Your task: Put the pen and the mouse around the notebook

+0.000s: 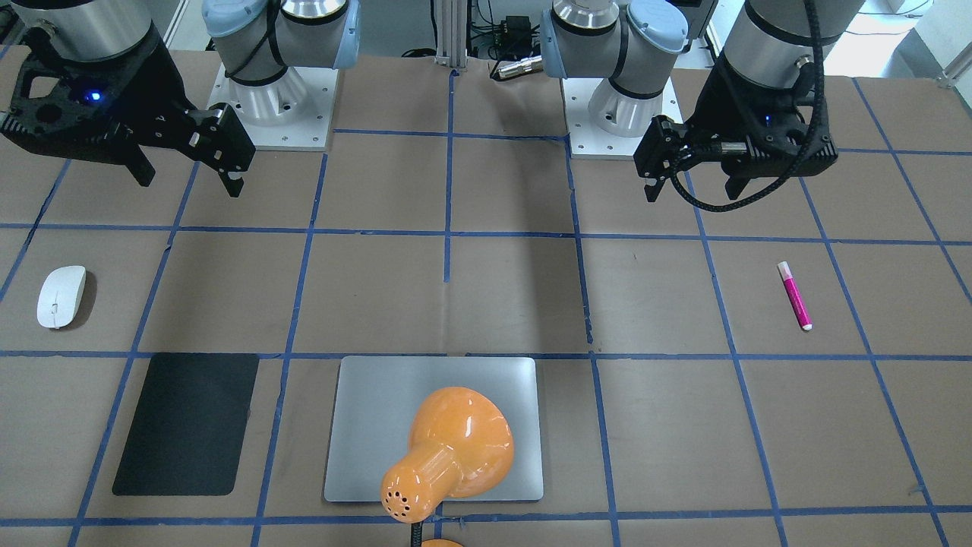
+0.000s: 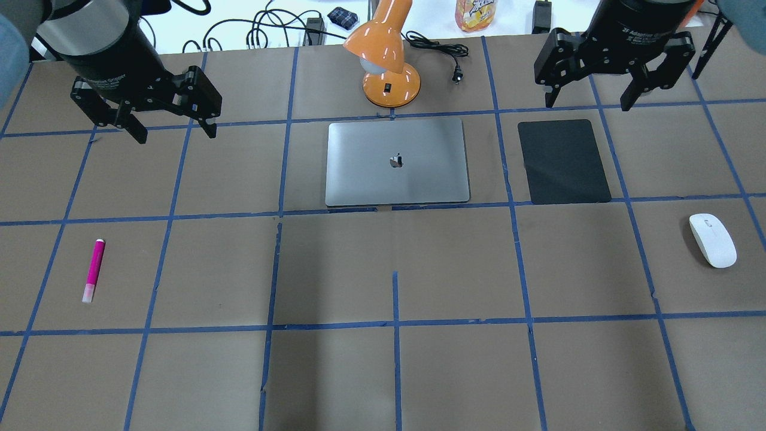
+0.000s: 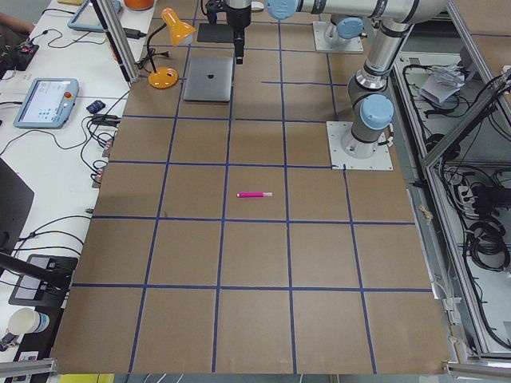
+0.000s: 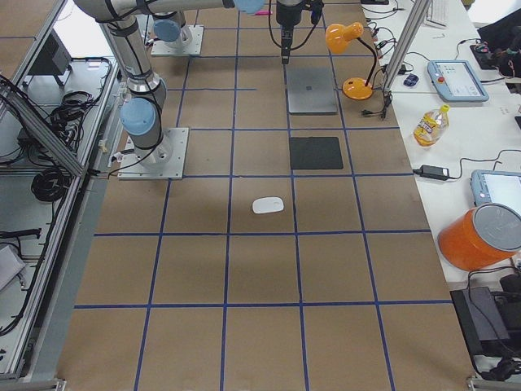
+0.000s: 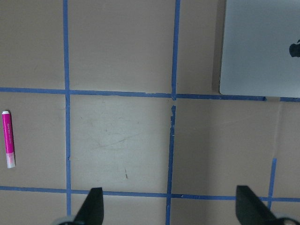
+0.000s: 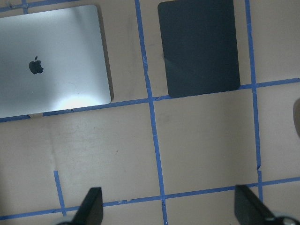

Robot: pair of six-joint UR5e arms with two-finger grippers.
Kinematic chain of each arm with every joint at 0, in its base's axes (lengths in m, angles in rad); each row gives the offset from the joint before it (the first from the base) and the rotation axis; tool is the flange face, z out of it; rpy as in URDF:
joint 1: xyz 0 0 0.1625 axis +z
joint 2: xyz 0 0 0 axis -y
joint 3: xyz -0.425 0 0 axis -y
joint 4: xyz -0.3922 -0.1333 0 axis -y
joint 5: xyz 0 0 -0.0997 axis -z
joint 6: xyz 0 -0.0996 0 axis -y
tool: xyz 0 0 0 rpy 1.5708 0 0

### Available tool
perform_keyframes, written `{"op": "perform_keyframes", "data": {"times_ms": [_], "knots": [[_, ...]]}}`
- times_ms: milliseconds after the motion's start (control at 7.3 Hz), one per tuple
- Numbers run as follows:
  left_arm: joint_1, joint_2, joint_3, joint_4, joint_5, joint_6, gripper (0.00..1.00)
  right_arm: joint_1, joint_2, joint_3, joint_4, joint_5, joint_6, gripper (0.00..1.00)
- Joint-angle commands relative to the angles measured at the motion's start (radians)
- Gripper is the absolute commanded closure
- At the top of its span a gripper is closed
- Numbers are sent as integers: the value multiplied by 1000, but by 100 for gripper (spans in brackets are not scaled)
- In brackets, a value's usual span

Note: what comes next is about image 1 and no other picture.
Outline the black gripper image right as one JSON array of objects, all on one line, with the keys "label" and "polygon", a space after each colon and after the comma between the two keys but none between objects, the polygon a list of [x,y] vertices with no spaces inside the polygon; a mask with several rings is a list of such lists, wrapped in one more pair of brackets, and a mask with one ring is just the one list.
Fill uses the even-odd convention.
[{"label": "black gripper image right", "polygon": [[[816,63],[809,60],[795,83],[771,89],[750,82],[724,55],[715,63],[688,118],[691,144],[716,141],[747,145],[742,156],[724,157],[721,166],[730,176],[725,191],[738,201],[753,178],[778,178],[792,165],[806,142],[809,122],[803,121],[798,106],[815,101]],[[662,175],[645,176],[645,197],[656,202],[663,189]]]}]

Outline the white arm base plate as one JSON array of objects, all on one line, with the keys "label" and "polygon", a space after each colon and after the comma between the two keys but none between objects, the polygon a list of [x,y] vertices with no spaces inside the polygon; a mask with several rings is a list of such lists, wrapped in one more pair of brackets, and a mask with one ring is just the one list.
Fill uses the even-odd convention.
[{"label": "white arm base plate", "polygon": [[235,111],[258,151],[323,152],[336,105],[336,69],[289,67],[274,82],[247,86],[216,73],[209,103]]},{"label": "white arm base plate", "polygon": [[588,160],[631,160],[657,115],[683,121],[671,81],[658,96],[624,96],[605,79],[563,79],[563,113],[570,130],[572,155]]}]

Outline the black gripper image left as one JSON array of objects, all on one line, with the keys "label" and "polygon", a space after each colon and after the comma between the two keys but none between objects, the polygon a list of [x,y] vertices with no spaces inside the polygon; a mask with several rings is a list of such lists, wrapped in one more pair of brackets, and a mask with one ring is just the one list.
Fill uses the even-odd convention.
[{"label": "black gripper image left", "polygon": [[[24,44],[29,53],[2,113],[4,138],[29,153],[125,166],[144,188],[156,170],[142,147],[191,158],[185,112],[196,108],[155,25],[129,51],[97,62],[62,58],[39,27]],[[229,197],[240,197],[244,173],[219,170]]]}]

